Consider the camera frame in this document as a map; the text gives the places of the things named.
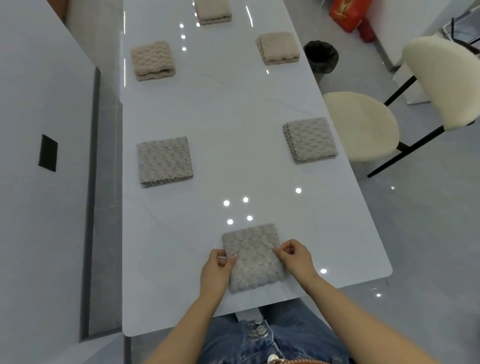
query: chair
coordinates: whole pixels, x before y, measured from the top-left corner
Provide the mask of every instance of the chair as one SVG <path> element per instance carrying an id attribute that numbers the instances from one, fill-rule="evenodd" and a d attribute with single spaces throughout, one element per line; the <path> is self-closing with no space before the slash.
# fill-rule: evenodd
<path id="1" fill-rule="evenodd" d="M 351 162 L 366 162 L 400 151 L 368 177 L 398 162 L 445 131 L 471 125 L 480 116 L 480 60 L 446 39 L 423 36 L 403 49 L 412 76 L 384 104 L 354 92 L 324 95 L 335 129 Z M 411 146 L 400 142 L 398 124 L 388 106 L 419 81 L 440 111 L 443 125 Z"/>

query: jeans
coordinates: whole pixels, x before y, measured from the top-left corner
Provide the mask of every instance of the jeans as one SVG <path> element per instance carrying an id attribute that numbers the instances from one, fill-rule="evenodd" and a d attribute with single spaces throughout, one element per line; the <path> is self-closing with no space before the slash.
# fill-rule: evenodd
<path id="1" fill-rule="evenodd" d="M 199 364 L 265 364 L 280 359 L 354 363 L 335 333 L 300 298 L 260 307 L 263 320 L 212 319 Z"/>

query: person's left hand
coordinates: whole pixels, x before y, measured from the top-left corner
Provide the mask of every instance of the person's left hand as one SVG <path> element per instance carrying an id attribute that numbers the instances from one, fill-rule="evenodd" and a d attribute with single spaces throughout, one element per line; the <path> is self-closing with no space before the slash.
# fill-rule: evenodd
<path id="1" fill-rule="evenodd" d="M 236 255 L 231 255 L 228 259 L 226 255 L 223 249 L 213 249 L 200 276 L 200 295 L 218 303 L 227 290 L 230 273 L 237 259 Z"/>

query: towel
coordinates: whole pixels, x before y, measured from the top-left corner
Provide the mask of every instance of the towel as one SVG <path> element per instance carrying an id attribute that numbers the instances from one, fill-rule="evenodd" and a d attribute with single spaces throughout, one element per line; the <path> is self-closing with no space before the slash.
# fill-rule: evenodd
<path id="1" fill-rule="evenodd" d="M 286 268 L 272 251 L 272 246 L 279 246 L 275 224 L 225 233 L 222 242 L 227 256 L 237 254 L 230 292 L 251 290 L 285 278 Z"/>
<path id="2" fill-rule="evenodd" d="M 232 12 L 228 0 L 195 0 L 198 22 L 214 24 L 232 21 Z"/>
<path id="3" fill-rule="evenodd" d="M 283 134 L 296 162 L 338 154 L 326 118 L 290 121 L 283 126 Z"/>
<path id="4" fill-rule="evenodd" d="M 137 144 L 140 183 L 146 187 L 193 177 L 186 136 Z"/>
<path id="5" fill-rule="evenodd" d="M 163 40 L 132 48 L 130 54 L 138 81 L 171 77 L 176 72 L 170 46 Z"/>
<path id="6" fill-rule="evenodd" d="M 300 59 L 297 42 L 291 33 L 265 33 L 257 38 L 256 43 L 266 65 L 298 62 Z"/>

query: table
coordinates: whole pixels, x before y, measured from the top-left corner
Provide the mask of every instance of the table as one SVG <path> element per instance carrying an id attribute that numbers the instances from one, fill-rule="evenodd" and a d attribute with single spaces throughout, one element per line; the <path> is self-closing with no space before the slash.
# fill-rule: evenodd
<path id="1" fill-rule="evenodd" d="M 282 125 L 311 117 L 331 120 L 303 53 L 298 63 L 262 62 L 255 44 L 259 34 L 290 31 L 296 37 L 285 5 L 281 0 L 229 2 L 232 22 L 205 26 L 196 26 L 195 8 L 187 0 L 124 3 L 122 303 L 127 336 L 179 321 L 199 293 L 210 250 L 222 246 L 227 231 L 275 223 L 280 240 L 304 243 L 315 267 L 326 269 L 323 276 L 336 287 L 392 272 L 335 131 L 336 158 L 302 165 L 292 160 Z M 177 74 L 137 82 L 129 49 L 156 40 L 170 44 Z M 143 188 L 136 144 L 179 136 L 188 138 L 194 178 Z M 216 315 L 302 295 L 289 277 L 235 295 L 227 292 Z"/>

